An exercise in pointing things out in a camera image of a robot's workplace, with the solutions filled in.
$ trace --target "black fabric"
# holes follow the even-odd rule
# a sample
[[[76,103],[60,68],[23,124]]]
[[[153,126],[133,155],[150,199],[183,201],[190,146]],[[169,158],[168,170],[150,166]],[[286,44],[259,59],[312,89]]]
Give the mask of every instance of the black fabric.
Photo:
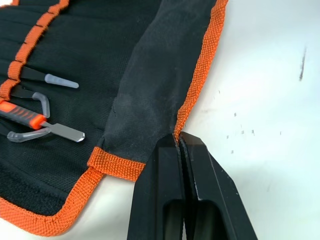
[[[37,19],[57,3],[20,0],[0,9],[0,66],[9,66]],[[46,216],[58,212],[95,146],[145,163],[172,133],[190,86],[215,0],[73,0],[49,26],[29,68],[79,89],[23,80],[48,96],[50,123],[86,133],[74,143],[50,135],[24,143],[0,136],[0,197]],[[0,67],[0,84],[7,72]],[[41,112],[34,101],[13,103]],[[29,132],[0,119],[15,132]]]

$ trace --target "screwdriver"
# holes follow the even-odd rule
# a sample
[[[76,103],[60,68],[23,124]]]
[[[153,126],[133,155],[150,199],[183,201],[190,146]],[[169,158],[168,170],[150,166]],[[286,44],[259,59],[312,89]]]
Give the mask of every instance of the screwdriver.
[[[47,84],[60,85],[73,89],[79,88],[79,84],[74,81],[54,76],[52,74],[45,74],[26,66],[22,68],[20,78],[32,81],[46,82]]]
[[[50,118],[50,103],[47,96],[40,92],[34,92],[23,88],[20,84],[11,90],[11,96],[21,99],[32,99],[41,102],[42,113],[46,119]]]
[[[86,137],[81,131],[61,125],[59,123],[50,124],[47,122],[47,119],[44,115],[38,114],[7,101],[0,103],[0,117],[4,117],[35,130],[39,130],[42,127],[50,128],[51,133],[77,143],[81,142]]]

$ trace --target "black canvas tool roll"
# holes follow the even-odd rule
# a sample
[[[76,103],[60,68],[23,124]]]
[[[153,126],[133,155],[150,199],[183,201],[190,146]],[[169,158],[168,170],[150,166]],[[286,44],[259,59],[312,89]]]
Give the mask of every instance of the black canvas tool roll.
[[[45,31],[25,66],[77,82],[79,88],[22,78],[19,84],[49,98],[50,123],[86,134],[80,143],[56,135],[14,143],[0,135],[0,217],[34,234],[57,235],[73,218],[68,223],[52,220],[56,224],[47,230],[42,217],[60,218],[61,211],[71,216],[63,209],[67,204],[72,208],[68,198],[74,208],[83,208],[78,201],[79,191],[87,191],[90,182],[81,180],[86,172],[98,179],[92,180],[88,192],[101,179],[98,172],[136,180],[156,142],[177,127],[206,32],[216,41],[213,50],[204,53],[210,66],[226,4],[226,0],[20,0],[18,6],[0,8],[0,84],[5,84],[26,37],[37,34],[33,28],[44,14],[56,14],[61,7],[47,26],[39,26]],[[209,32],[211,24],[214,33]],[[208,71],[200,69],[198,74],[205,78]],[[191,96],[194,102],[198,95]],[[9,102],[41,113],[36,101],[11,97]],[[0,125],[17,133],[31,131],[4,118]],[[12,219],[13,215],[24,220]],[[33,218],[41,226],[35,227]]]

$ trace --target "metal blade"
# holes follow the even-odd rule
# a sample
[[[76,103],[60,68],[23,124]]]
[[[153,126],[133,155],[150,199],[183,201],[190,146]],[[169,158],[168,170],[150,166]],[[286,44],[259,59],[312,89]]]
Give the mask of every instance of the metal blade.
[[[69,139],[77,143],[81,142],[86,137],[84,132],[75,130],[68,126],[61,125],[59,123],[51,125],[48,122],[44,122],[42,126],[50,128],[53,134],[59,135],[63,138]]]
[[[32,99],[34,91],[29,91],[23,88],[21,85],[15,86],[11,91],[11,96],[22,98],[22,99]]]

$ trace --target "pry tool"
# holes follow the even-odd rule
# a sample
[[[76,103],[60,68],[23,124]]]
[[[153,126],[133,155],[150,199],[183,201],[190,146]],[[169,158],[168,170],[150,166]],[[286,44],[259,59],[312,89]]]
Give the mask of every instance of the pry tool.
[[[26,66],[22,68],[20,78],[32,81],[46,82],[47,84],[60,85],[73,89],[79,88],[79,84],[74,81],[54,76],[52,74],[45,74]]]
[[[51,133],[77,143],[85,139],[83,132],[59,123],[50,124],[44,115],[17,106],[11,102],[3,101],[0,103],[0,117],[7,118],[35,130],[40,130],[42,127],[49,128]]]
[[[46,95],[23,88],[21,85],[15,86],[11,91],[11,96],[21,99],[31,99],[41,102],[42,113],[46,119],[50,118],[50,103]]]
[[[32,139],[43,137],[51,132],[50,128],[42,128],[40,130],[24,133],[16,133],[9,130],[3,122],[0,121],[0,135],[5,136],[9,141],[14,143],[23,143]]]

